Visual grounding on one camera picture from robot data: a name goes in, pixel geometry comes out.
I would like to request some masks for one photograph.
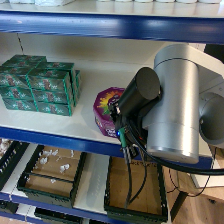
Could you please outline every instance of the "black cable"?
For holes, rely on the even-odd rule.
[[[143,179],[143,182],[142,182],[142,185],[141,187],[139,188],[139,190],[137,191],[137,193],[135,194],[135,196],[130,200],[129,204],[131,204],[137,197],[138,195],[141,193],[142,189],[144,188],[145,186],[145,183],[146,183],[146,179],[147,179],[147,165],[145,164],[144,162],[144,157],[141,155],[142,157],[142,163],[143,163],[143,166],[145,167],[145,175],[144,175],[144,179]]]
[[[158,163],[158,164],[160,164],[162,166],[168,167],[168,168],[173,169],[173,170],[185,172],[185,173],[191,173],[191,174],[206,175],[206,176],[209,176],[209,175],[211,175],[211,176],[221,176],[221,175],[224,175],[224,169],[197,169],[197,168],[192,168],[192,167],[180,166],[180,165],[168,162],[166,160],[160,159],[158,157],[154,157],[154,156],[150,155],[146,151],[145,147],[139,141],[138,137],[136,137],[133,134],[133,131],[132,131],[133,128],[131,127],[130,122],[129,122],[128,119],[127,119],[127,127],[129,129],[129,133],[130,133],[131,137],[133,138],[135,143],[138,145],[138,147],[144,152],[144,154],[146,154],[152,160],[154,160],[156,163]]]
[[[213,169],[213,166],[214,166],[214,163],[215,163],[216,150],[217,150],[217,147],[215,148],[215,153],[214,153],[214,156],[213,156],[213,161],[212,161],[211,169]],[[175,187],[174,190],[178,190],[180,192],[179,188],[173,182],[173,179],[172,179],[171,173],[170,173],[170,169],[169,169],[169,175],[170,175],[170,180],[171,180],[173,186]],[[203,187],[203,189],[198,194],[196,194],[196,195],[190,195],[190,194],[187,194],[185,192],[184,193],[187,194],[187,197],[192,197],[192,198],[195,198],[195,197],[201,195],[204,192],[205,188],[207,187],[207,184],[208,184],[208,181],[209,181],[210,177],[211,177],[211,175],[209,175],[209,177],[208,177],[208,179],[207,179],[207,181],[205,183],[205,186]]]
[[[167,194],[172,193],[172,192],[174,192],[176,189],[177,189],[177,188],[175,187],[173,190],[171,190],[171,191],[167,191],[166,193],[167,193]]]
[[[129,163],[129,160],[126,158],[127,161],[127,167],[128,167],[128,182],[129,182],[129,189],[128,189],[128,194],[127,194],[127,198],[124,204],[124,208],[127,209],[129,203],[130,203],[130,199],[131,199],[131,194],[132,194],[132,176],[131,176],[131,166]]]

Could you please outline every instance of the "cardboard tray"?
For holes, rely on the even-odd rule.
[[[67,224],[81,224],[82,218],[77,216],[72,216],[60,212],[54,212],[47,209],[42,208],[36,208],[34,215],[36,217],[41,218],[46,223],[51,224],[61,224],[61,223],[67,223]]]
[[[29,143],[14,141],[0,160],[0,190],[8,181]]]
[[[132,197],[140,188],[144,167],[139,161],[133,161]],[[124,209],[128,193],[127,165],[122,158],[111,157],[108,167],[104,209],[109,218],[130,223],[162,223],[168,220],[165,186],[162,167],[147,163],[146,184],[139,196]]]
[[[19,207],[19,204],[0,200],[0,211],[1,212],[15,214],[18,207]]]
[[[86,153],[73,151],[74,157],[71,161],[71,150],[58,149],[59,153],[56,157],[62,159],[48,156],[49,162],[41,165],[39,160],[44,157],[43,151],[50,149],[57,150],[54,147],[37,146],[17,183],[17,189],[23,191],[31,200],[72,208]],[[70,168],[61,174],[59,167],[68,163],[70,163]]]

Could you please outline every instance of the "purple tin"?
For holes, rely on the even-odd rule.
[[[108,105],[117,101],[125,89],[111,87],[98,93],[95,103],[93,105],[93,112],[95,114],[95,121],[100,131],[105,136],[116,138],[115,126],[110,118]]]

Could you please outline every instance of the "stacked green boxes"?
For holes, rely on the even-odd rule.
[[[81,91],[74,63],[15,55],[0,66],[0,95],[7,109],[71,116]]]
[[[74,100],[69,72],[33,69],[28,82],[39,112],[72,116]]]
[[[2,64],[0,94],[7,109],[37,111],[27,75],[41,61],[46,61],[46,57],[15,55]]]
[[[63,63],[63,62],[40,62],[37,66],[38,69],[47,69],[47,70],[57,70],[57,71],[66,71],[69,73],[70,83],[73,93],[74,105],[78,103],[80,95],[80,86],[81,86],[81,73],[79,70],[75,70],[74,63]]]

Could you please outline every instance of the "black tray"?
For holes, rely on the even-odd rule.
[[[17,183],[17,189],[19,191],[23,191],[28,196],[28,198],[31,200],[40,201],[40,202],[44,202],[44,203],[48,203],[48,204],[60,205],[60,206],[67,207],[67,208],[73,208],[76,193],[77,193],[78,186],[79,186],[79,181],[80,181],[80,178],[82,175],[82,170],[83,170],[84,163],[85,163],[86,153],[82,152],[82,154],[80,156],[76,174],[75,174],[74,180],[72,181],[73,187],[72,187],[72,190],[70,191],[70,196],[66,197],[66,196],[62,196],[62,195],[58,195],[58,194],[48,193],[48,192],[40,191],[40,190],[29,189],[29,188],[25,187],[26,182],[29,179],[29,176],[35,175],[35,174],[32,174],[32,170],[35,167],[35,164],[38,161],[43,149],[44,149],[43,145],[37,146],[30,161],[27,163],[25,170],[23,171],[22,175],[19,178],[19,181]],[[60,180],[60,181],[71,183],[71,181],[66,181],[66,180],[55,178],[55,177],[49,177],[49,176],[44,176],[44,175],[36,175],[36,176],[42,176],[42,177],[48,178],[48,179],[55,179],[55,180]]]
[[[158,224],[162,222],[167,222],[168,209],[167,209],[166,193],[165,193],[165,186],[164,186],[164,179],[163,179],[163,171],[162,171],[162,167],[159,164],[154,164],[154,166],[157,166],[157,172],[158,172],[158,183],[159,183],[158,191],[160,194],[160,203],[161,203],[161,210],[162,210],[161,215],[110,206],[110,172],[111,172],[111,166],[112,166],[112,159],[113,157],[110,157],[108,174],[107,174],[107,182],[106,182],[106,190],[105,190],[105,196],[104,196],[104,209],[107,212],[108,217],[111,219],[117,219],[117,220],[121,220],[125,222],[138,223],[138,224],[145,224],[145,223]]]
[[[0,190],[8,181],[29,143],[14,141],[0,160]]]
[[[0,200],[0,211],[15,214],[18,209],[19,204]]]
[[[61,224],[61,223],[67,223],[67,224],[81,224],[82,218],[77,216],[72,216],[60,212],[54,212],[47,209],[42,208],[36,208],[34,215],[36,217],[41,218],[46,223],[51,224]]]
[[[107,222],[100,222],[100,221],[96,221],[96,220],[92,220],[92,219],[90,219],[89,220],[89,224],[107,224]]]

